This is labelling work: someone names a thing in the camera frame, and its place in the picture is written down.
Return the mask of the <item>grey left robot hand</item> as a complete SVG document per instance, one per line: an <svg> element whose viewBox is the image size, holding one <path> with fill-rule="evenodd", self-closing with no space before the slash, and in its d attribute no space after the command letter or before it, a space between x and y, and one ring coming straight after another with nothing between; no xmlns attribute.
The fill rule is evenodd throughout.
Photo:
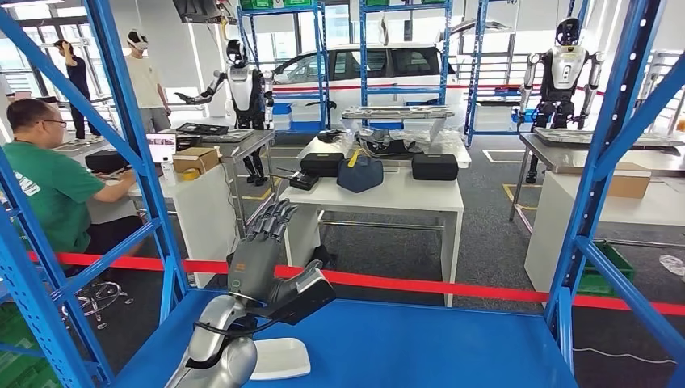
<svg viewBox="0 0 685 388"><path fill-rule="evenodd" d="M233 253L228 279L231 294L269 308L335 299L335 291L321 274L318 262L308 264L289 280L275 277L284 235L296 211L297 206L286 199L268 205L258 214Z"/></svg>

